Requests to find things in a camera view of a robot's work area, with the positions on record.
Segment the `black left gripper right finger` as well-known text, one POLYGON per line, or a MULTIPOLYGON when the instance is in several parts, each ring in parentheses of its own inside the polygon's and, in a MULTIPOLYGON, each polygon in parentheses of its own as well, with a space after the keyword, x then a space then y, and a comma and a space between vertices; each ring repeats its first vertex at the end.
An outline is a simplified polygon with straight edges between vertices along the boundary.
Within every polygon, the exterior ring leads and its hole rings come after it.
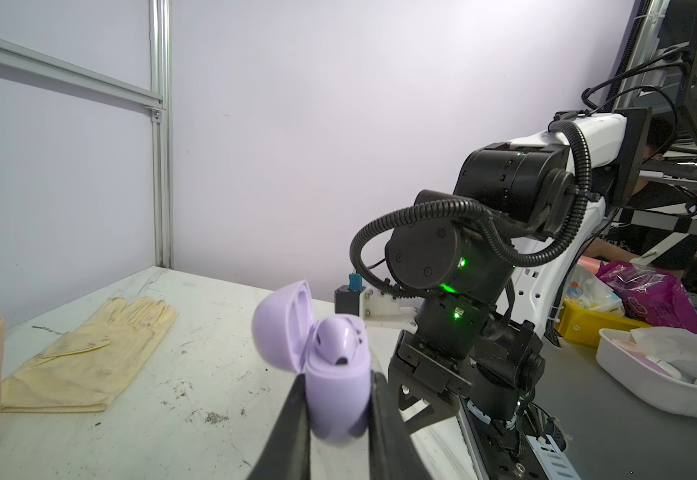
POLYGON ((397 410, 392 389, 377 371, 371 372, 368 442, 370 479, 431 478, 397 410))

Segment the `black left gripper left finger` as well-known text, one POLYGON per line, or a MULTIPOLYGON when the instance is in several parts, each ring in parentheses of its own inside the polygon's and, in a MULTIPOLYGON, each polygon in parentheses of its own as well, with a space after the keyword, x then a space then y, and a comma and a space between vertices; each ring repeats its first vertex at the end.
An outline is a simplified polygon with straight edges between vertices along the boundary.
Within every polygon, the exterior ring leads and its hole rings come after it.
POLYGON ((310 479, 310 439, 306 376, 300 374, 248 479, 310 479))

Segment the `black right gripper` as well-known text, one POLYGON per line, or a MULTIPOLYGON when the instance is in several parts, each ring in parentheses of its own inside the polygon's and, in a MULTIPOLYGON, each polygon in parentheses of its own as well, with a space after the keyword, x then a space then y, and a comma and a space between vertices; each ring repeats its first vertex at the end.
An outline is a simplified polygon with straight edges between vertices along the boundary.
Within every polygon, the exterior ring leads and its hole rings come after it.
POLYGON ((405 422, 412 434, 456 416, 470 401, 491 421, 520 416, 545 370, 534 325, 518 325, 489 306, 466 299, 428 299, 415 316, 416 332, 399 334, 388 367, 396 405, 426 408, 405 422))

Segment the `purple earbud charging case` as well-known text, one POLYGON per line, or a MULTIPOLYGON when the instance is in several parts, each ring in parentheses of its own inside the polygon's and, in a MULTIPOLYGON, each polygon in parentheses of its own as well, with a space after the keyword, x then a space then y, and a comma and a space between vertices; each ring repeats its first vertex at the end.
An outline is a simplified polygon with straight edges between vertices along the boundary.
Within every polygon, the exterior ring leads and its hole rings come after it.
POLYGON ((346 445, 367 425, 371 352, 366 326, 350 314, 314 317, 308 282, 266 296, 252 315, 252 337, 262 359, 302 374, 310 428, 317 438, 346 445))

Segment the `purple earbud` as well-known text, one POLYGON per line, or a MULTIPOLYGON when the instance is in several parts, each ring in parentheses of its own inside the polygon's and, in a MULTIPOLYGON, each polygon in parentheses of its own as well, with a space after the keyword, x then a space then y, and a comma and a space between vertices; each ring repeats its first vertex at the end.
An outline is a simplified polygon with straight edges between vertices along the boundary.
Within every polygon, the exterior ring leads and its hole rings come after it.
POLYGON ((329 366, 362 364, 368 358, 365 326, 352 315, 330 316, 316 326, 316 355, 329 366))

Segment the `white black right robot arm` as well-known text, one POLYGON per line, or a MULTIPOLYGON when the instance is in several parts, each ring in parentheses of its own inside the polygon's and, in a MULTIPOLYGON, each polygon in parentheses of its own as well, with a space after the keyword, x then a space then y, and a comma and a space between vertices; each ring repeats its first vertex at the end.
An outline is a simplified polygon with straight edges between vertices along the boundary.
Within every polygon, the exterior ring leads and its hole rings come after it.
POLYGON ((643 107, 560 112, 538 134, 470 153, 452 192, 422 190, 355 234, 356 273, 422 301, 388 369, 400 410, 424 403, 409 432, 464 403, 499 431, 518 426, 556 294, 604 216, 628 202, 651 118, 643 107))

